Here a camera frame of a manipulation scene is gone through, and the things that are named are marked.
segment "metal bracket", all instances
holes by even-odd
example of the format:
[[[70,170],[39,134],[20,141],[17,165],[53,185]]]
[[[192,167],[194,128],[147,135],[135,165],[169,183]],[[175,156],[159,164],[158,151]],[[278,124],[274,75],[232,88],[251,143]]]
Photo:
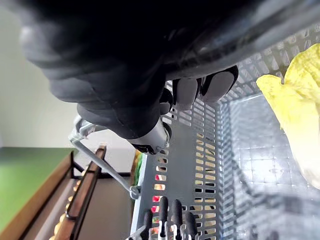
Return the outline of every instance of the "metal bracket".
[[[79,115],[74,119],[74,129],[69,135],[70,142],[81,152],[86,154],[91,160],[97,164],[100,168],[105,169],[108,174],[110,174],[115,180],[117,180],[123,187],[126,189],[130,197],[134,200],[138,199],[140,196],[140,187],[138,186],[130,186],[128,182],[120,176],[120,174],[106,161],[97,157],[90,149],[88,149],[85,145],[83,145],[80,141],[83,139],[87,139],[87,136],[93,132],[106,130],[107,128],[103,126],[97,126],[92,124],[84,119],[82,119]]]

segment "green floor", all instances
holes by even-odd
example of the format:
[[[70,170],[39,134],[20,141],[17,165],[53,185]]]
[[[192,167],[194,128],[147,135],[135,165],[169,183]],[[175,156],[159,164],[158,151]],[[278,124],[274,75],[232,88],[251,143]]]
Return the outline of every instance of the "green floor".
[[[0,148],[0,232],[72,148]]]

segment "yellow cloth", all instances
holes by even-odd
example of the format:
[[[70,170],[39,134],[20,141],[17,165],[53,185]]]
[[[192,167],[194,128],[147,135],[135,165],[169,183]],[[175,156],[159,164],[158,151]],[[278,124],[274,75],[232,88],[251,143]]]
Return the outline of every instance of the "yellow cloth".
[[[302,175],[320,189],[320,44],[299,53],[284,77],[264,75],[256,84],[283,128]]]

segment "black rubber finger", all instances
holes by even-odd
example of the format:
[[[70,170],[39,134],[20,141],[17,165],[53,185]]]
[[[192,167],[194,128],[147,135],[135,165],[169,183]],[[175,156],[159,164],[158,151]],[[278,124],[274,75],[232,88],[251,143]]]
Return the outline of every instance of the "black rubber finger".
[[[171,206],[173,224],[179,229],[182,225],[182,205],[179,200],[174,200]]]
[[[163,196],[160,200],[160,212],[159,212],[160,221],[163,223],[168,220],[168,198]]]
[[[195,239],[195,236],[198,233],[195,216],[191,212],[187,212],[185,215],[186,230],[192,239]]]
[[[171,92],[165,88],[163,89],[161,98],[160,98],[160,115],[167,114],[174,105],[174,97]]]
[[[145,229],[140,234],[142,240],[149,239],[149,229],[152,227],[152,217],[153,217],[153,213],[150,209],[145,211],[144,219],[143,219],[143,225],[145,226]]]

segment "translucent plastic bin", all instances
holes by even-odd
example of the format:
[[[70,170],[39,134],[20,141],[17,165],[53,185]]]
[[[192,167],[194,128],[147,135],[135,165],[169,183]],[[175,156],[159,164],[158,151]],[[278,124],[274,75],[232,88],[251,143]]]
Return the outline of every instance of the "translucent plastic bin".
[[[168,149],[143,161],[132,232],[147,208],[156,222],[156,196],[167,196],[169,206],[179,199],[195,214],[202,240],[320,239],[320,190],[300,174],[256,85],[264,74],[283,77],[296,54],[319,42],[315,24],[239,62],[238,81],[219,103],[196,100],[192,110],[163,118],[173,137]]]

